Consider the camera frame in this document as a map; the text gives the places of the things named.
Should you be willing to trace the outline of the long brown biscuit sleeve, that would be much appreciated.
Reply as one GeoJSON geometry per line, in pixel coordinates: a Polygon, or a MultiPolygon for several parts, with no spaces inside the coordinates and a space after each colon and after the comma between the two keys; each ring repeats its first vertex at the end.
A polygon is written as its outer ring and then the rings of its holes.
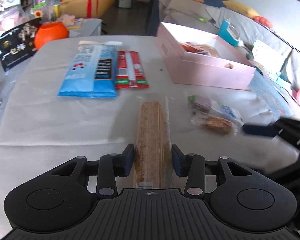
{"type": "Polygon", "coordinates": [[[172,187],[172,155],[168,98],[143,94],[135,144],[134,187],[172,187]]]}

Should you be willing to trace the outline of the clear bread packet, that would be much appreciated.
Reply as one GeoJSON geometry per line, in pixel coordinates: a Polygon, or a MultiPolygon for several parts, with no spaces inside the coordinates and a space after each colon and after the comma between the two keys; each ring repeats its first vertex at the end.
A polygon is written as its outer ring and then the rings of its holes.
{"type": "Polygon", "coordinates": [[[218,51],[210,45],[197,44],[195,45],[195,48],[198,50],[198,54],[203,54],[211,57],[220,57],[218,51]]]}

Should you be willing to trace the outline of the blue white snack bag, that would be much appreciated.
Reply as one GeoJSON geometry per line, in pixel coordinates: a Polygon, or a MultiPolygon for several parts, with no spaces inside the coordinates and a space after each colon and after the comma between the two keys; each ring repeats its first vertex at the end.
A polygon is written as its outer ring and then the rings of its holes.
{"type": "Polygon", "coordinates": [[[121,43],[79,41],[58,96],[112,99],[117,97],[115,79],[121,43]]]}

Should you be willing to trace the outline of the red green striped snack packet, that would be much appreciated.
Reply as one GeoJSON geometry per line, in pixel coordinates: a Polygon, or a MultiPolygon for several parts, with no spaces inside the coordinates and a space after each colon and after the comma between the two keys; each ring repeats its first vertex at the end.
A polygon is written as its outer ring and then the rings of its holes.
{"type": "Polygon", "coordinates": [[[116,89],[149,87],[137,51],[118,52],[115,87],[116,89]]]}

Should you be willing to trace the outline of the pink gift box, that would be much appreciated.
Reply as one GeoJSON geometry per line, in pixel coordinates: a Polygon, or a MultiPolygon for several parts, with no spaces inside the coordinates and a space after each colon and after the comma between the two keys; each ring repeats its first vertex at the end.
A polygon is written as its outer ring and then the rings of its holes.
{"type": "Polygon", "coordinates": [[[218,35],[161,22],[155,44],[173,83],[245,90],[254,77],[255,67],[218,35]],[[182,44],[210,46],[218,56],[186,51],[182,44]]]}

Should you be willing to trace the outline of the orange pumpkin bucket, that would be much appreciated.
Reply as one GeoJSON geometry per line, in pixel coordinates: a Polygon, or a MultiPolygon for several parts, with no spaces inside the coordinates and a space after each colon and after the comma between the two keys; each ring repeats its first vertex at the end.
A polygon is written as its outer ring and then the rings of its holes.
{"type": "Polygon", "coordinates": [[[69,37],[69,31],[61,22],[51,22],[39,27],[34,37],[34,45],[39,50],[47,42],[69,37]]]}

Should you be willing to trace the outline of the red roast chicken snack pouch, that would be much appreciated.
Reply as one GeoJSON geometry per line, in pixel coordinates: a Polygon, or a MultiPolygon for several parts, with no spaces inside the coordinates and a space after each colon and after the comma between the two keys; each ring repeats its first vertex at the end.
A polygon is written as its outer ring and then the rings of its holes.
{"type": "Polygon", "coordinates": [[[187,52],[191,53],[200,53],[201,50],[196,47],[196,45],[191,42],[180,42],[180,46],[187,52]]]}

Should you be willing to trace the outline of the black box with white print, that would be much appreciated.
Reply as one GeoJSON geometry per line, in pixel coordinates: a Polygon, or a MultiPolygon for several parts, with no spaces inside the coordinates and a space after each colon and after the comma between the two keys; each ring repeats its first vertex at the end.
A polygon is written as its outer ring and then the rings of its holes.
{"type": "Polygon", "coordinates": [[[0,35],[0,62],[5,72],[36,53],[34,38],[41,21],[32,19],[0,35]]]}

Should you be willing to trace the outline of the beige sofa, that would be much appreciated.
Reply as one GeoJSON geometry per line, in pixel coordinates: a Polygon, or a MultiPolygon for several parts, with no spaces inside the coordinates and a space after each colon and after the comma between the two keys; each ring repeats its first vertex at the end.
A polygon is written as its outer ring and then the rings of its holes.
{"type": "Polygon", "coordinates": [[[239,31],[240,39],[250,50],[255,41],[268,45],[281,54],[283,72],[294,90],[300,90],[300,53],[280,40],[254,20],[226,7],[213,7],[191,0],[159,0],[159,18],[161,22],[174,23],[217,34],[223,20],[230,20],[239,31]],[[198,17],[209,21],[202,23],[198,17]]]}

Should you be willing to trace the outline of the pink plush toy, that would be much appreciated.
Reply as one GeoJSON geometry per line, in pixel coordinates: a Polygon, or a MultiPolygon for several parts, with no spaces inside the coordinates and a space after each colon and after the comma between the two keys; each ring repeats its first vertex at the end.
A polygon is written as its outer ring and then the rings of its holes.
{"type": "Polygon", "coordinates": [[[65,27],[70,27],[76,23],[76,19],[74,15],[64,14],[57,18],[56,22],[62,23],[65,27]]]}

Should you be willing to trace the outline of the orange red cushion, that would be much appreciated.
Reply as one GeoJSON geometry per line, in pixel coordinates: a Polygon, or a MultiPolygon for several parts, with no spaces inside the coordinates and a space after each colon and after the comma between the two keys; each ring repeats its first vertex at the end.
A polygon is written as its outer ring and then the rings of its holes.
{"type": "Polygon", "coordinates": [[[273,25],[271,24],[271,22],[269,20],[267,20],[266,18],[262,17],[262,16],[254,16],[253,20],[261,25],[264,25],[268,28],[272,28],[273,25]]]}

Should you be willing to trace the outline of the white low side table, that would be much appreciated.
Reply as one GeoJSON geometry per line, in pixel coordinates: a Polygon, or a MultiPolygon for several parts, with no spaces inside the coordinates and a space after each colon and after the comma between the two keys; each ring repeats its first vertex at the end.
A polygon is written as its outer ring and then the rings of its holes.
{"type": "Polygon", "coordinates": [[[100,36],[102,31],[102,20],[98,18],[84,19],[79,29],[69,30],[69,37],[100,36]]]}

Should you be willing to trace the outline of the white woven table cloth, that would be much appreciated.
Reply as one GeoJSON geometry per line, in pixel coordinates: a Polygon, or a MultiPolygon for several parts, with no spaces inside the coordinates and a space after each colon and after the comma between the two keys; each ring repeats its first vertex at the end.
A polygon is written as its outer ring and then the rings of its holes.
{"type": "MultiPolygon", "coordinates": [[[[220,137],[199,131],[191,123],[189,95],[207,96],[233,107],[246,122],[274,121],[273,113],[255,93],[174,84],[154,38],[128,36],[122,41],[140,53],[148,92],[167,97],[172,142],[184,152],[212,160],[227,155],[267,172],[297,160],[297,150],[280,138],[220,137]]],[[[19,76],[0,125],[0,179],[25,181],[75,156],[94,160],[135,141],[143,91],[124,89],[115,99],[58,96],[77,46],[76,38],[48,43],[19,76]]]]}

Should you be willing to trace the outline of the green purple snack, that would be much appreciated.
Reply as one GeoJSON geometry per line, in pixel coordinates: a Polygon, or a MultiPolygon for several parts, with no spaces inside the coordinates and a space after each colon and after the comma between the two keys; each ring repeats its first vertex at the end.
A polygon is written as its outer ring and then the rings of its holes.
{"type": "Polygon", "coordinates": [[[221,104],[210,98],[191,95],[187,97],[187,102],[195,112],[224,118],[226,120],[236,122],[240,125],[244,124],[241,114],[238,110],[221,104]]]}

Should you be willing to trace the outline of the orange pastry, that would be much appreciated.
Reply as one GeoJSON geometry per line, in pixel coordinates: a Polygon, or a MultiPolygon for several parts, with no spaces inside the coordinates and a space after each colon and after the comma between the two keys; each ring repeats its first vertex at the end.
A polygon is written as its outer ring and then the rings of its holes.
{"type": "Polygon", "coordinates": [[[231,121],[215,116],[195,116],[192,118],[192,123],[221,135],[229,135],[237,131],[236,125],[231,121]]]}

